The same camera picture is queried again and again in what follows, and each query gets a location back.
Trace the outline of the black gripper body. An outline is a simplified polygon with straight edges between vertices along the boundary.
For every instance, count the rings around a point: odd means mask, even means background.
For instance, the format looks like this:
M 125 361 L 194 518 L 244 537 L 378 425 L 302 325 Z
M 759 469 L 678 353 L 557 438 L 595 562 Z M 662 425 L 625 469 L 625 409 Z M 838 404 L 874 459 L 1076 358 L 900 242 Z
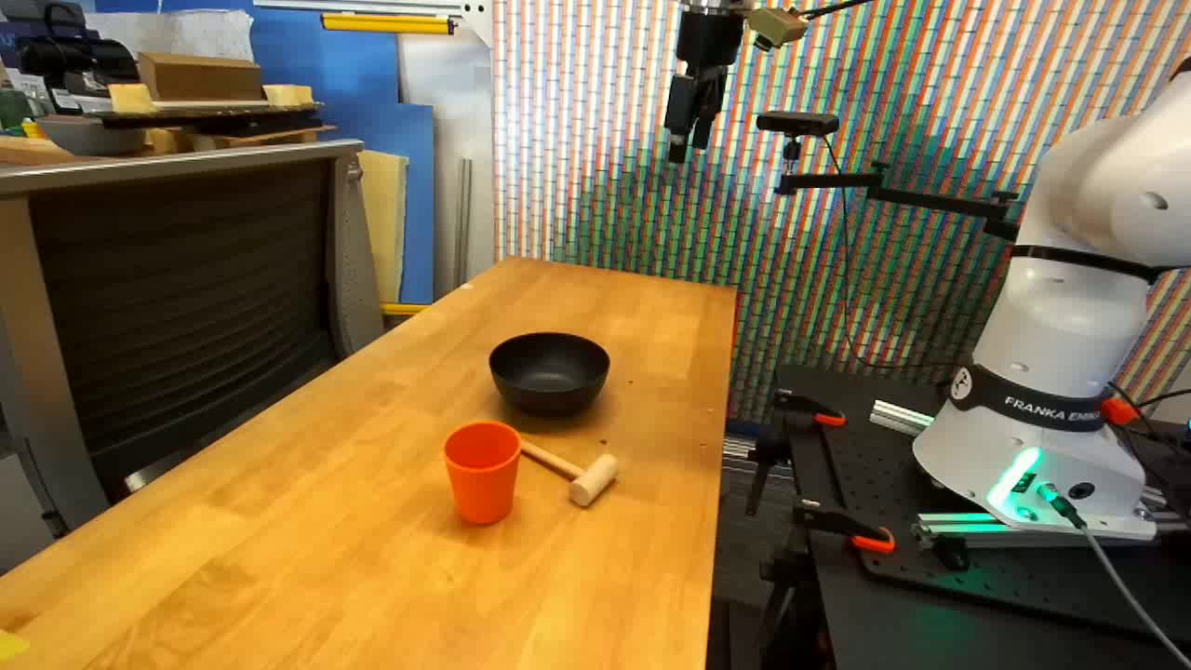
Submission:
M 710 142 L 723 113 L 724 74 L 735 63 L 745 33 L 741 0 L 683 0 L 678 23 L 678 63 L 665 95 L 665 160 L 682 163 Z

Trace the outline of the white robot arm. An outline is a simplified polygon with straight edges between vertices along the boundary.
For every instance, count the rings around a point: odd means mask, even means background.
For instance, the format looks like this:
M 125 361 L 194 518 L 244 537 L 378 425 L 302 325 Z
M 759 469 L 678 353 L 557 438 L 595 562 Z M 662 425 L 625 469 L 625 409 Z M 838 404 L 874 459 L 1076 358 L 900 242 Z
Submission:
M 1008 532 L 1145 543 L 1143 464 L 1102 403 L 1148 319 L 1153 279 L 1191 264 L 1191 68 L 1038 160 L 993 311 L 910 438 L 914 464 Z

